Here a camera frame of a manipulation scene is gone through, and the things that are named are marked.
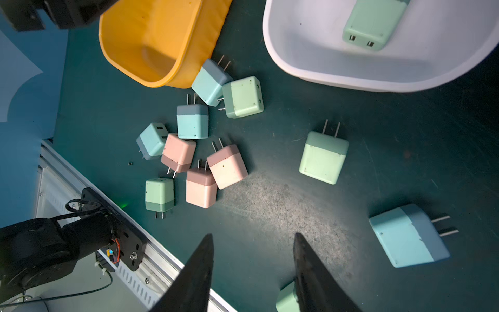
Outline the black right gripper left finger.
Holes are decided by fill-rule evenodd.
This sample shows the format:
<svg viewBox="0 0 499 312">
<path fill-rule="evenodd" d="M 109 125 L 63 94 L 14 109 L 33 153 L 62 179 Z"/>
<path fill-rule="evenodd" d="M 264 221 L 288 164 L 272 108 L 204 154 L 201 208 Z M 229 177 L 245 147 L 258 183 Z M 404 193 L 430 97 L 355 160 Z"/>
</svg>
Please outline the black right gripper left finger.
<svg viewBox="0 0 499 312">
<path fill-rule="evenodd" d="M 207 311 L 214 266 L 213 236 L 207 234 L 152 311 Z"/>
</svg>

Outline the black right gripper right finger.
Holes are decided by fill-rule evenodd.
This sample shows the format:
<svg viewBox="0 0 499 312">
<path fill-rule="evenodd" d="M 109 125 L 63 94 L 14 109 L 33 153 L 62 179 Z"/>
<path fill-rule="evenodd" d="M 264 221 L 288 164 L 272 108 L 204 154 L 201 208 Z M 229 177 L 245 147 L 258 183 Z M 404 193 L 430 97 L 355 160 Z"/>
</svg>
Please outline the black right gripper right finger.
<svg viewBox="0 0 499 312">
<path fill-rule="evenodd" d="M 293 246 L 295 286 L 301 311 L 359 311 L 301 233 Z"/>
</svg>

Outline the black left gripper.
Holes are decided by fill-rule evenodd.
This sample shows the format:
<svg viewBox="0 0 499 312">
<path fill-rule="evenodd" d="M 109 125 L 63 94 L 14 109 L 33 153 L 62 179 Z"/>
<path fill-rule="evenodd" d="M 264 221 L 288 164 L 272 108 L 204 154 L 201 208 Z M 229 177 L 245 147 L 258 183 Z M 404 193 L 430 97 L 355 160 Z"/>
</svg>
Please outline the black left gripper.
<svg viewBox="0 0 499 312">
<path fill-rule="evenodd" d="M 117 0 L 1 0 L 1 12 L 16 31 L 44 30 L 44 11 L 58 29 L 90 25 Z"/>
</svg>

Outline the pink plug cluster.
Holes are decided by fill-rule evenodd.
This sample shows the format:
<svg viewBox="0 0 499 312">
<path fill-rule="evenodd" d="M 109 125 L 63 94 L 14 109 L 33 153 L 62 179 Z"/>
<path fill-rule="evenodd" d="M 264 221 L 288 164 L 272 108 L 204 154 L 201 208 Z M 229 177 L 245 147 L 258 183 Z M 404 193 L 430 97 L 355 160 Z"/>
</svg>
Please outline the pink plug cluster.
<svg viewBox="0 0 499 312">
<path fill-rule="evenodd" d="M 207 164 L 219 189 L 227 188 L 248 176 L 248 171 L 236 144 L 216 149 L 212 142 L 214 153 L 207 158 Z"/>
</svg>

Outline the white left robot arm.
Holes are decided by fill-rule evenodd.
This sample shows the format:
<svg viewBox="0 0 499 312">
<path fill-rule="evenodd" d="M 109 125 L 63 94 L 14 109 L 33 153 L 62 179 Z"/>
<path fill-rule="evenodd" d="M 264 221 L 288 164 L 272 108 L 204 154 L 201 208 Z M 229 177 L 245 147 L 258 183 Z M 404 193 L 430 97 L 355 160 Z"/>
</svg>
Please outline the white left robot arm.
<svg viewBox="0 0 499 312">
<path fill-rule="evenodd" d="M 1 12 L 18 32 L 45 28 L 44 10 L 60 29 L 91 24 L 114 1 L 2 1 Z M 99 202 L 81 200 L 84 210 L 68 207 L 67 215 L 34 218 L 1 228 L 1 301 L 33 287 L 61 279 L 77 262 L 109 246 L 116 223 Z"/>
</svg>

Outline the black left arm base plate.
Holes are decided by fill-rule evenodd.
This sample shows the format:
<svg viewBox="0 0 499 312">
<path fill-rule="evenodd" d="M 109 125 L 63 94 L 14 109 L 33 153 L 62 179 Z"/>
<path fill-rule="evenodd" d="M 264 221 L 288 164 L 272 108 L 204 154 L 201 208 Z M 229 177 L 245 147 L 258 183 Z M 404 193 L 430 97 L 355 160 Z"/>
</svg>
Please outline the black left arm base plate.
<svg viewBox="0 0 499 312">
<path fill-rule="evenodd" d="M 122 261 L 133 272 L 139 269 L 146 248 L 146 236 L 121 213 L 120 208 L 115 208 L 108 200 L 98 194 L 93 188 L 84 188 L 81 195 L 82 200 L 101 204 L 101 212 L 105 214 L 113 229 L 113 239 L 120 243 L 120 261 Z"/>
</svg>

